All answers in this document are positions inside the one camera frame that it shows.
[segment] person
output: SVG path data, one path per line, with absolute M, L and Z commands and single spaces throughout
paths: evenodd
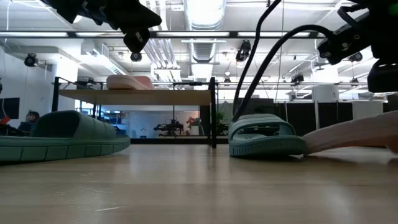
M 18 127 L 18 130 L 24 132 L 31 132 L 36 124 L 36 122 L 40 119 L 40 114 L 36 111 L 29 111 L 26 115 L 25 122 L 21 122 Z

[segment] black cable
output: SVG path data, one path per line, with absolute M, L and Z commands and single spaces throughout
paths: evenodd
M 241 78 L 239 79 L 238 87 L 237 87 L 236 92 L 235 92 L 234 103 L 233 103 L 233 114 L 235 114 L 235 111 L 236 111 L 236 109 L 238 107 L 237 106 L 237 102 L 238 102 L 238 98 L 239 98 L 239 92 L 241 91 L 242 84 L 243 84 L 243 81 L 244 81 L 244 77 L 246 76 L 246 74 L 247 74 L 247 72 L 249 70 L 250 64 L 251 64 L 251 62 L 253 61 L 253 58 L 254 58 L 254 54 L 256 53 L 257 46 L 259 45 L 259 42 L 260 42 L 260 33 L 261 33 L 262 23 L 269 16 L 269 14 L 278 6 L 278 4 L 281 1 L 282 0 L 275 0 L 268 7 L 268 9 L 263 13 L 263 15 L 259 19 L 259 22 L 257 23 L 256 37 L 254 39 L 253 48 L 251 49 L 251 53 L 250 53 L 248 62 L 246 63 L 246 66 L 244 67 L 244 70 L 242 72 Z
M 329 39 L 331 42 L 334 41 L 335 36 L 333 34 L 332 31 L 322 27 L 322 26 L 318 26 L 318 25 L 304 25 L 304 26 L 300 26 L 298 28 L 295 28 L 293 30 L 291 30 L 290 32 L 288 32 L 287 34 L 285 34 L 281 39 L 278 40 L 278 42 L 272 47 L 271 51 L 268 53 L 266 59 L 264 59 L 264 61 L 262 62 L 259 71 L 257 72 L 256 76 L 253 79 L 253 82 L 251 83 L 248 92 L 246 93 L 240 107 L 238 108 L 238 111 L 234 114 L 234 117 L 232 119 L 232 122 L 236 122 L 239 117 L 243 114 L 244 110 L 246 109 L 250 98 L 252 97 L 254 90 L 256 89 L 262 74 L 266 71 L 268 65 L 270 64 L 272 58 L 275 56 L 275 54 L 277 53 L 277 51 L 279 50 L 279 48 L 287 41 L 289 40 L 291 37 L 293 37 L 294 35 L 298 34 L 299 32 L 304 32 L 307 30 L 313 30 L 313 31 L 317 31 L 323 35 L 325 35 L 325 37 L 327 39 Z
M 362 27 L 353 19 L 348 12 L 351 11 L 350 7 L 347 6 L 341 6 L 337 10 L 337 14 L 344 20 L 346 21 L 351 27 L 355 28 L 356 30 L 362 32 L 363 29 Z

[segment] potted plant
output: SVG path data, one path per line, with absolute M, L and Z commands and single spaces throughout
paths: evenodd
M 191 135 L 200 135 L 200 130 L 199 127 L 201 126 L 201 119 L 200 118 L 189 118 L 189 120 L 187 121 L 187 123 L 189 124 L 189 128 L 191 129 Z
M 225 114 L 222 111 L 216 112 L 216 126 L 217 126 L 217 135 L 224 136 L 224 129 L 225 129 Z

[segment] security camera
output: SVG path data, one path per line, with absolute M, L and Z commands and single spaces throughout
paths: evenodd
M 250 40 L 243 40 L 242 44 L 236 54 L 236 61 L 237 62 L 244 62 L 246 59 L 249 58 L 251 51 L 251 44 Z
M 140 62 L 142 60 L 142 54 L 141 53 L 133 53 L 133 54 L 131 54 L 130 58 L 133 62 Z
M 29 53 L 25 58 L 25 65 L 30 68 L 37 67 L 39 61 L 37 60 L 36 54 Z

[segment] wooden floor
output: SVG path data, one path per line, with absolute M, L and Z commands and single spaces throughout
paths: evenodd
M 226 146 L 0 166 L 0 223 L 398 223 L 398 157 L 338 149 L 228 157 Z

